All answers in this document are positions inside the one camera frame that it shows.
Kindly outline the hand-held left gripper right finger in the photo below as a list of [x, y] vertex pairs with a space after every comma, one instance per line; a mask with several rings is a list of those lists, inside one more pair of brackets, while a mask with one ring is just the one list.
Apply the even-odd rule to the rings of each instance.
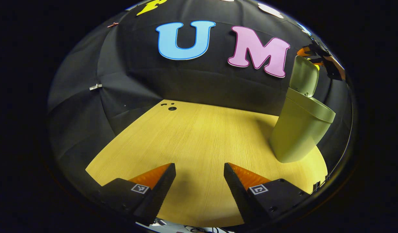
[[230, 162], [223, 175], [246, 225], [272, 222], [310, 197], [283, 178], [269, 180]]

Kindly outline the wooden desktop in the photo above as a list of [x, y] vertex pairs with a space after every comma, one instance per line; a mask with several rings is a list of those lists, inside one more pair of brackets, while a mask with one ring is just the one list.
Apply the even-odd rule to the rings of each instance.
[[277, 119], [165, 99], [119, 133], [86, 172], [105, 185], [174, 163], [176, 177], [158, 218], [195, 227], [240, 225], [242, 217], [223, 175], [226, 162], [269, 180], [283, 178], [307, 193], [328, 173], [317, 147], [300, 161], [277, 161], [268, 143]]

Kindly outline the black backdrop cloth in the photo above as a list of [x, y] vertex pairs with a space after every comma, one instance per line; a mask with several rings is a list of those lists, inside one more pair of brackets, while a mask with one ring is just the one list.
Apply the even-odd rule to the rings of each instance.
[[[72, 179], [89, 179], [90, 161], [115, 136], [163, 99], [216, 105], [277, 116], [286, 97], [294, 57], [311, 38], [334, 50], [307, 23], [282, 12], [283, 19], [253, 0], [167, 0], [142, 13], [153, 1], [138, 4], [108, 19], [84, 36], [66, 55], [48, 94], [48, 135], [54, 161]], [[159, 32], [167, 23], [182, 23], [177, 46], [188, 49], [199, 36], [190, 25], [214, 22], [207, 51], [190, 60], [159, 53]], [[107, 28], [113, 22], [119, 24]], [[289, 45], [283, 78], [264, 71], [280, 55], [248, 66], [228, 63], [234, 56], [234, 26], [250, 28], [262, 46], [274, 38]], [[90, 91], [100, 83], [102, 88]]]

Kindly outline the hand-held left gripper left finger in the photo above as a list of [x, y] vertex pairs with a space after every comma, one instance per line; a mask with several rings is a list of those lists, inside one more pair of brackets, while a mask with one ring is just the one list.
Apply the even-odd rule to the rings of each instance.
[[129, 180], [116, 178], [100, 187], [100, 203], [124, 219], [153, 224], [176, 177], [174, 163], [168, 163]]

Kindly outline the green desktop garbage bin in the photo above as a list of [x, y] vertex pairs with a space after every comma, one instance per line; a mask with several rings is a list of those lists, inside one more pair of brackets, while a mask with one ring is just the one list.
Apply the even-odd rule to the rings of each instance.
[[297, 55], [283, 108], [269, 138], [273, 154], [281, 163], [303, 159], [335, 119], [335, 112], [314, 98], [318, 81], [316, 65]]

